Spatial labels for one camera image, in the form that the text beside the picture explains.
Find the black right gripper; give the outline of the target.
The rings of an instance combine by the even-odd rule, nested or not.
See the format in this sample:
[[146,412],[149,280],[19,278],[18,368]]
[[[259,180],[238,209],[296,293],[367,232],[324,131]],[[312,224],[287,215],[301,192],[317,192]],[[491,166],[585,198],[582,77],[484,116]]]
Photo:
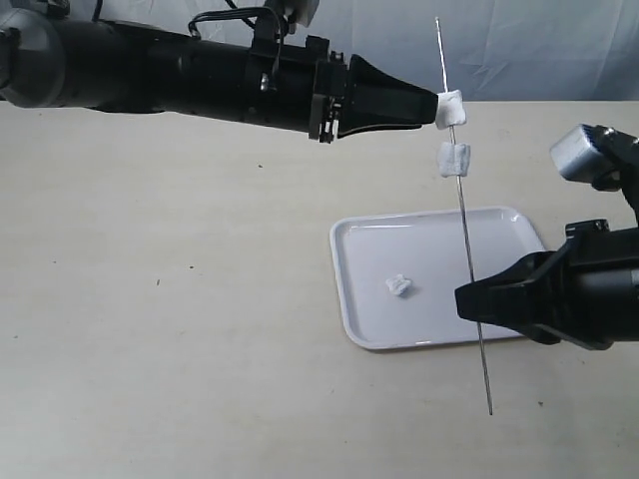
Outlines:
[[527,254],[454,298],[463,319],[543,345],[607,350],[629,340],[629,231],[603,219],[570,224],[559,249]]

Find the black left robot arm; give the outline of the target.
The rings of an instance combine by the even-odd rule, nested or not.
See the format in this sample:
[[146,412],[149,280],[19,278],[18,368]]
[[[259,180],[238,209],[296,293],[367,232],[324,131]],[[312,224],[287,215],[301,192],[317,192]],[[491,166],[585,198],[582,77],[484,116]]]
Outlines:
[[322,37],[287,44],[317,7],[229,5],[197,14],[182,34],[99,15],[74,20],[65,1],[32,1],[1,17],[1,98],[25,109],[172,112],[322,143],[434,122],[435,93],[345,57]]

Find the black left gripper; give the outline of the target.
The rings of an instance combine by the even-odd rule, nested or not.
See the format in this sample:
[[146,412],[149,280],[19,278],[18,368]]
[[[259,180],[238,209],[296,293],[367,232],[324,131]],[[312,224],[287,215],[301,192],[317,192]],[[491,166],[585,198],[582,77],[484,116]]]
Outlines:
[[[322,144],[381,131],[418,130],[432,124],[438,96],[383,73],[362,56],[344,55],[329,40],[307,36],[311,54],[309,138]],[[346,91],[346,115],[334,131]]]

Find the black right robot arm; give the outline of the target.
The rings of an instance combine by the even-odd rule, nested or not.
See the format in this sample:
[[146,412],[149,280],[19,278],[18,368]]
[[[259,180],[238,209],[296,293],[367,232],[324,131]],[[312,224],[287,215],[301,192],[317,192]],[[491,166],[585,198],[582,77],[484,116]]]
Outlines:
[[[638,209],[638,140],[580,124],[550,156],[561,177],[598,192],[621,192]],[[572,223],[557,250],[529,253],[493,276],[456,289],[459,317],[504,327],[544,345],[588,350],[638,339],[638,230],[607,220]]]

